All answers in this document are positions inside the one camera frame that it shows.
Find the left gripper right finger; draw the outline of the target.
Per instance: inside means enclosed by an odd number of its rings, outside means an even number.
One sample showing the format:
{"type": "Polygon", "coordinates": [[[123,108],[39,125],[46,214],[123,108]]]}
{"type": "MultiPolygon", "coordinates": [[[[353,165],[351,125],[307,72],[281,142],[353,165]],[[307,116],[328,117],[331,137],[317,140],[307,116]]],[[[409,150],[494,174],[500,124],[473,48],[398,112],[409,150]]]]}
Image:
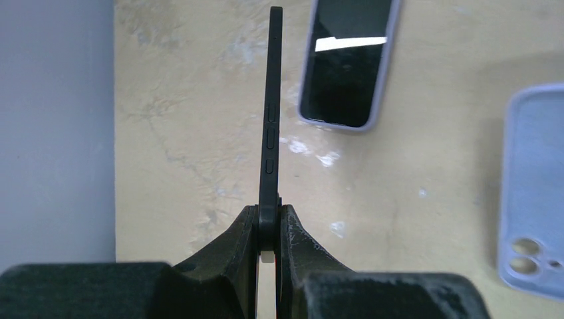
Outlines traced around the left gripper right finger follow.
{"type": "Polygon", "coordinates": [[[355,272],[279,209],[277,318],[490,318],[466,277],[446,272],[355,272]]]}

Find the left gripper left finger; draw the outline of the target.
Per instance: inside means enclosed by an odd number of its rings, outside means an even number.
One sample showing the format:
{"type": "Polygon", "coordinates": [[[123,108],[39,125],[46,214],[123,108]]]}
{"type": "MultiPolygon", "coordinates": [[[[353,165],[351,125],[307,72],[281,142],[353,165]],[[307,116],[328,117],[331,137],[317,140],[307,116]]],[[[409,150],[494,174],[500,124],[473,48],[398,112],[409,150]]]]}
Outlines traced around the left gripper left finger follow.
{"type": "Polygon", "coordinates": [[[2,318],[254,318],[257,208],[186,260],[27,264],[1,275],[2,318]]]}

